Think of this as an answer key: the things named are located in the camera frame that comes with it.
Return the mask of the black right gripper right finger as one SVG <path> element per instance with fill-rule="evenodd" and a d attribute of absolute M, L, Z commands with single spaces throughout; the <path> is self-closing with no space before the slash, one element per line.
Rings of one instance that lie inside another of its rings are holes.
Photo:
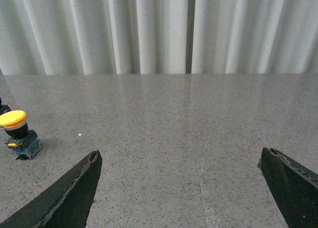
<path fill-rule="evenodd" d="M 263 148 L 258 168 L 290 228 L 318 226 L 318 175 L 273 148 Z"/>

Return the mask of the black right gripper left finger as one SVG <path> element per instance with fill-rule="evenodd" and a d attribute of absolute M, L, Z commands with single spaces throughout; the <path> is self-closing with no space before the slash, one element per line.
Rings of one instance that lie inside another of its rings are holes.
<path fill-rule="evenodd" d="M 102 168 L 90 152 L 27 205 L 1 222 L 2 228 L 84 228 Z"/>

